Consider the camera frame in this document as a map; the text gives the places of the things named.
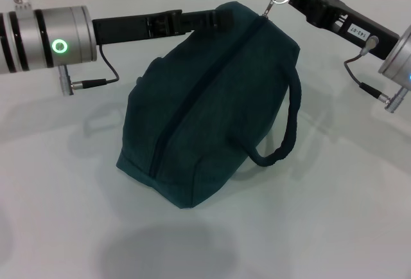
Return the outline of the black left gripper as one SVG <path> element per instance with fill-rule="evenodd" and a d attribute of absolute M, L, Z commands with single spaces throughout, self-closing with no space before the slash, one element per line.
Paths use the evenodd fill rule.
<path fill-rule="evenodd" d="M 226 31 L 234 26 L 231 9 L 182 13 L 170 10 L 148 15 L 94 19 L 97 45 L 143 41 L 181 35 L 195 30 Z"/>

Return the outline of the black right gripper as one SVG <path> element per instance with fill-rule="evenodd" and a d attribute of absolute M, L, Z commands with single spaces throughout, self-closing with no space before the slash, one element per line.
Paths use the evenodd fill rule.
<path fill-rule="evenodd" d="M 378 43 L 371 54 L 385 60 L 399 41 L 399 35 L 366 16 L 356 12 L 340 0 L 289 0 L 289 4 L 306 17 L 306 21 L 331 31 L 363 48 L 372 36 Z"/>

